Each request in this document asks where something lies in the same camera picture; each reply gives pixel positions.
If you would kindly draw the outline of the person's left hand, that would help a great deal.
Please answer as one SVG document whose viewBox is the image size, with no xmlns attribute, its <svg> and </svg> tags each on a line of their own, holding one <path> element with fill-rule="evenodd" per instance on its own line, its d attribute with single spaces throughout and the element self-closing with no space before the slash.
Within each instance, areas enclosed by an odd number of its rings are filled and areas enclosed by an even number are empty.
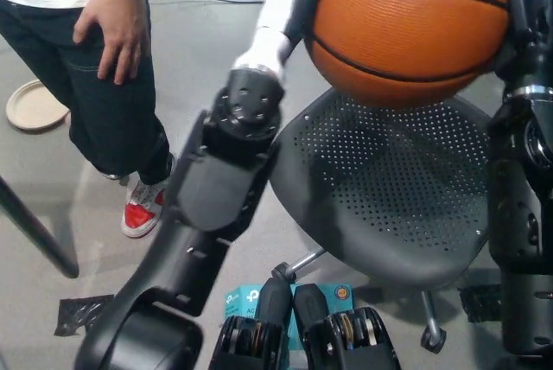
<svg viewBox="0 0 553 370">
<path fill-rule="evenodd" d="M 141 59 L 149 54 L 145 0 L 90 0 L 73 28 L 73 41 L 82 43 L 89 30 L 99 25 L 104 38 L 98 77 L 110 73 L 121 86 L 135 78 Z"/>
</svg>

